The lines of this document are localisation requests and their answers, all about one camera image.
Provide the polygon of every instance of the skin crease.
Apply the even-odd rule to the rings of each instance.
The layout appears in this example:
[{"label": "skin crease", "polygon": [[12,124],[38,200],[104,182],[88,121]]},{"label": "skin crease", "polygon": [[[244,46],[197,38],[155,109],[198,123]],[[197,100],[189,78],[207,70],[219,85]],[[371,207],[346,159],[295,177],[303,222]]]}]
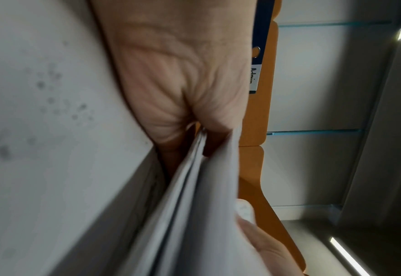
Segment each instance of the skin crease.
[{"label": "skin crease", "polygon": [[[204,155],[210,155],[246,111],[256,0],[91,4],[129,108],[157,145],[169,176],[186,156],[196,121],[208,131]],[[302,275],[280,242],[256,226],[239,225],[257,250],[259,239],[269,241],[258,252],[272,275]]]}]

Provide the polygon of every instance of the blue line on wall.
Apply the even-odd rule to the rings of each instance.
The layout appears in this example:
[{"label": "blue line on wall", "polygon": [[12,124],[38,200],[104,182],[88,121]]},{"label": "blue line on wall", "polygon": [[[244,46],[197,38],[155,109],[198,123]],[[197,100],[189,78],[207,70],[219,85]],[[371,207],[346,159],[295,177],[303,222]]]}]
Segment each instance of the blue line on wall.
[{"label": "blue line on wall", "polygon": [[391,20],[368,21],[368,22],[337,22],[337,23],[307,23],[307,24],[279,24],[279,28],[297,28],[297,27],[326,27],[326,26],[350,26],[350,27],[366,27],[373,25],[389,25]]},{"label": "blue line on wall", "polygon": [[299,134],[339,134],[339,133],[362,133],[362,129],[353,130],[292,130],[292,131],[269,131],[267,135],[299,135]]}]

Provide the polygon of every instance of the white label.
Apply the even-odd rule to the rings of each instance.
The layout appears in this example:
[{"label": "white label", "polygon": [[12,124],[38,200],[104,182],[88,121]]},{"label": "white label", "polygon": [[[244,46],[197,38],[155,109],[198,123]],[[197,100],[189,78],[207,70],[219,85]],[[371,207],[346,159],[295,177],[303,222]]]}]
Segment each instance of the white label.
[{"label": "white label", "polygon": [[249,84],[249,92],[254,94],[258,88],[258,80],[260,79],[261,64],[252,64],[251,66],[251,82]]}]

